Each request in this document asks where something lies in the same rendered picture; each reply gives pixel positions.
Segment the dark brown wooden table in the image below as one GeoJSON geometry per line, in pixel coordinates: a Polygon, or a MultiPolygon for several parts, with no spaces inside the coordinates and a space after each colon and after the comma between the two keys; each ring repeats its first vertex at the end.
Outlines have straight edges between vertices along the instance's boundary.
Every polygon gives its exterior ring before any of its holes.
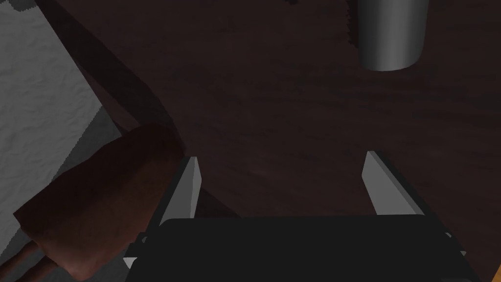
{"type": "Polygon", "coordinates": [[[381,150],[501,265],[501,0],[431,0],[420,60],[363,69],[345,0],[35,0],[122,130],[173,127],[239,216],[372,214],[381,150]]]}

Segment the brown wooden chair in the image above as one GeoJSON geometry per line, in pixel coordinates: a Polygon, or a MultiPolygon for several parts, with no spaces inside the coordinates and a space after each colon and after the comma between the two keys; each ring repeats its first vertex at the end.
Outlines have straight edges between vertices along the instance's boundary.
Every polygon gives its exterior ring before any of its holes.
{"type": "Polygon", "coordinates": [[[36,250],[44,257],[15,282],[57,267],[84,281],[147,229],[184,152],[174,133],[147,124],[65,171],[14,213],[30,241],[0,265],[0,281],[36,250]]]}

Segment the grey cylindrical cup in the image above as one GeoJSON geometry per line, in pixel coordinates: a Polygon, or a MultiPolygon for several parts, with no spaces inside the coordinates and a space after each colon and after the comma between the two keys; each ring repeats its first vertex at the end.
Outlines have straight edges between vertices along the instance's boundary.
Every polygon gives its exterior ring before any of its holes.
{"type": "Polygon", "coordinates": [[[358,0],[360,64],[396,71],[418,61],[424,46],[430,0],[358,0]]]}

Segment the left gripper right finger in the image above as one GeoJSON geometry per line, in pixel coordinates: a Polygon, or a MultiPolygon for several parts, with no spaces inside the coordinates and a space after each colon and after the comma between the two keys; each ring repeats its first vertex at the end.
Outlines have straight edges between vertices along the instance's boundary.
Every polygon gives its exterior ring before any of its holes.
{"type": "Polygon", "coordinates": [[[430,207],[380,151],[368,151],[362,180],[377,215],[432,215],[430,207]]]}

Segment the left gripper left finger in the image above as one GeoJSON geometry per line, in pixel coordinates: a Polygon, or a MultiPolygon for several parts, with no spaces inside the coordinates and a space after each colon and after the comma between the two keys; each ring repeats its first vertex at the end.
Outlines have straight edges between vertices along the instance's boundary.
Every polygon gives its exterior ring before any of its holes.
{"type": "Polygon", "coordinates": [[[201,184],[199,161],[195,156],[188,157],[159,223],[162,224],[169,219],[194,218],[201,184]]]}

